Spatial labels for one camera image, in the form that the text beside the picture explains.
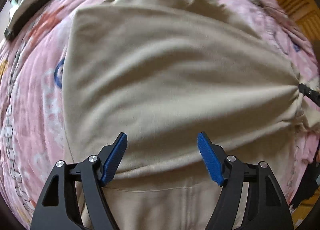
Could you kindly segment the beige zip hoodie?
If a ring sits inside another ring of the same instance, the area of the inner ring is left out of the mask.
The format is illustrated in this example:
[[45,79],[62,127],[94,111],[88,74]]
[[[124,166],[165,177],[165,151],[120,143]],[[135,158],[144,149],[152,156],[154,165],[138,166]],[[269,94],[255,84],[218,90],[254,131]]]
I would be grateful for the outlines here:
[[291,201],[319,112],[278,49],[215,0],[106,0],[73,19],[63,66],[66,160],[127,134],[103,190],[121,229],[204,229],[221,189],[197,148],[204,131],[246,163],[266,161]]

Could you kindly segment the pink patterned bed quilt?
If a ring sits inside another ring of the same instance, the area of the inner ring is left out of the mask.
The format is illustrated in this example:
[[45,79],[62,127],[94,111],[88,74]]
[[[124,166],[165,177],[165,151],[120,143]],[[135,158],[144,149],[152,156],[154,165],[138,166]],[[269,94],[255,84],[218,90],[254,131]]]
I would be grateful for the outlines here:
[[[61,81],[77,8],[103,0],[51,0],[14,41],[1,42],[1,195],[29,228],[41,189],[63,157]],[[319,85],[319,62],[308,38],[277,0],[216,0],[238,13],[272,47]]]

